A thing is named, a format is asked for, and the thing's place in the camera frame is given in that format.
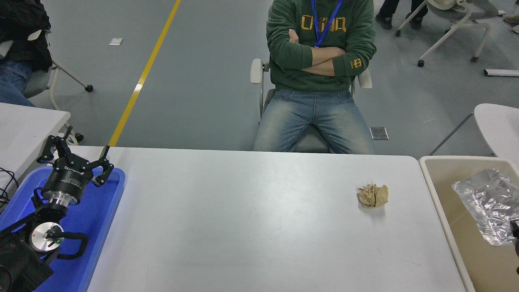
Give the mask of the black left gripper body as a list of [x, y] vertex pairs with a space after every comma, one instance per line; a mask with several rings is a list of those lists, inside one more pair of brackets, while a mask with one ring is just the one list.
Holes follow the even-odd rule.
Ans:
[[81, 200], [88, 182], [93, 178], [92, 170], [85, 168], [88, 163], [88, 160], [76, 155], [72, 157], [72, 164], [66, 157], [56, 159], [42, 188], [42, 197], [49, 200], [52, 194], [61, 192]]

